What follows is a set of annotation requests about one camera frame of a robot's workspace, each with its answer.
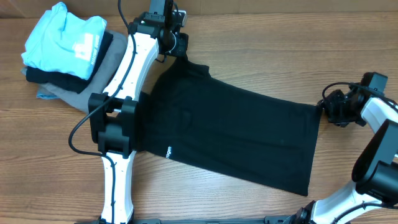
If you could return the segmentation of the black t-shirt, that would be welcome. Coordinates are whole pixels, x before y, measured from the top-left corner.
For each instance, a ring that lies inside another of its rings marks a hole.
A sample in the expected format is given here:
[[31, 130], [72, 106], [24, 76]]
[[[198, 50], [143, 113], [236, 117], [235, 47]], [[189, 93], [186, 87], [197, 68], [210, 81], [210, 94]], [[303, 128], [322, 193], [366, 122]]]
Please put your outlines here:
[[144, 98], [143, 150], [306, 196], [321, 109], [223, 83], [178, 58]]

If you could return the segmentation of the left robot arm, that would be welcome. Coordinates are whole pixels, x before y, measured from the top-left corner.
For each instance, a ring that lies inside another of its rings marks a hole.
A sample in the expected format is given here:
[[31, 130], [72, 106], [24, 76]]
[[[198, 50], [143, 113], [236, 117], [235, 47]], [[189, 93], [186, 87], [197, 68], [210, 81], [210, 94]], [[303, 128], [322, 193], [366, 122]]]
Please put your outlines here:
[[104, 206], [98, 223], [132, 223], [132, 164], [137, 150], [139, 95], [159, 55], [183, 57], [187, 13], [173, 0], [151, 1], [127, 24], [127, 47], [113, 78], [88, 101], [91, 137], [104, 166]]

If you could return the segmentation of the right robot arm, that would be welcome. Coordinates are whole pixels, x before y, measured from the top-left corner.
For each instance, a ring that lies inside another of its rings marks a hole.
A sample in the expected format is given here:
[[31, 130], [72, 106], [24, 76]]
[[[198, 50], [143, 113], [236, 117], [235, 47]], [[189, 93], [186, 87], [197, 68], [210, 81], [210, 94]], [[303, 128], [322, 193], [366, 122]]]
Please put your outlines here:
[[367, 72], [347, 93], [323, 95], [319, 106], [329, 123], [368, 125], [374, 136], [355, 162], [351, 181], [323, 200], [312, 201], [277, 223], [345, 224], [371, 210], [397, 209], [397, 103], [384, 95], [388, 77]]

